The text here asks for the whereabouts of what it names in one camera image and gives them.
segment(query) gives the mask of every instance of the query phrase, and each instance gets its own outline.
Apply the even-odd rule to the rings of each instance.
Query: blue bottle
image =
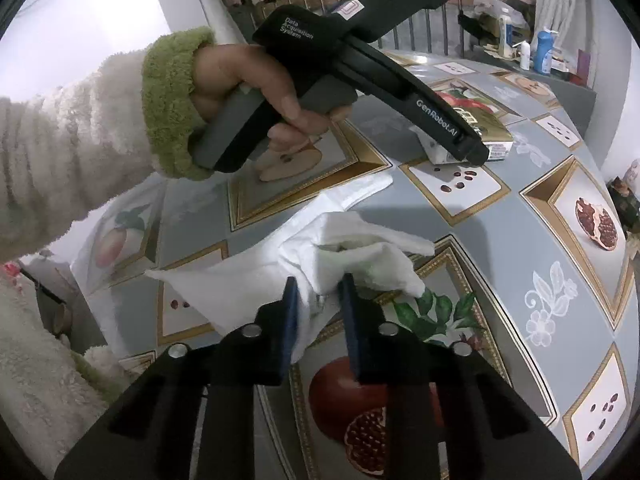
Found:
[[[533,59],[533,70],[541,74],[551,74],[551,50],[554,47],[554,37],[546,28],[538,33],[538,49]]]

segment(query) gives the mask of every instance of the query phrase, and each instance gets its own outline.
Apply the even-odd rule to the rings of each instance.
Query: bottle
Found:
[[[531,46],[526,41],[520,44],[520,68],[529,70],[529,62],[531,60]]]
[[[502,8],[502,13],[498,18],[498,27],[500,28],[498,54],[506,59],[511,59],[513,57],[513,49],[511,47],[511,43],[513,43],[513,25],[511,25],[509,9],[506,7]]]
[[[533,59],[533,70],[538,73],[551,74],[551,50],[554,47],[554,37],[548,28],[538,33],[538,49]]]

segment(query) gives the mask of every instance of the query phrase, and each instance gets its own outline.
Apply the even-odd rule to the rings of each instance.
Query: screw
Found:
[[[260,325],[256,325],[255,323],[246,325],[242,329],[242,335],[248,338],[258,337],[261,333],[262,333],[262,329],[260,328]]]
[[[453,343],[453,353],[459,355],[460,357],[468,357],[471,355],[472,349],[471,345],[465,343],[464,341],[458,341]]]
[[[382,335],[393,336],[400,332],[398,325],[395,323],[384,322],[378,327],[378,332]]]
[[[184,357],[187,355],[189,351],[189,347],[184,343],[176,343],[169,348],[169,357],[173,357],[174,359],[179,359],[180,357]]]

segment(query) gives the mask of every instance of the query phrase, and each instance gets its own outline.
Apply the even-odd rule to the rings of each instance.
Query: gray grip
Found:
[[[357,99],[358,95],[351,86],[329,74],[322,76],[299,97],[303,108],[319,114],[326,114],[339,106],[351,105]],[[203,168],[213,168],[263,101],[264,96],[259,90],[240,85],[226,99],[224,107],[218,111],[202,138],[193,147],[191,156],[194,163]],[[263,144],[267,143],[267,139],[261,142],[258,150],[263,151]]]

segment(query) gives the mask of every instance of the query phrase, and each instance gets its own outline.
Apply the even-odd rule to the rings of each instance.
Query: device handle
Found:
[[[296,83],[296,73],[292,73]],[[299,94],[306,110],[326,114],[339,106],[353,104],[358,95],[346,83],[332,75],[320,75]],[[195,164],[208,170],[232,173],[240,169],[249,155],[265,139],[269,128],[282,116],[257,89],[240,85],[226,100],[224,107],[206,126],[199,138],[190,142]]]

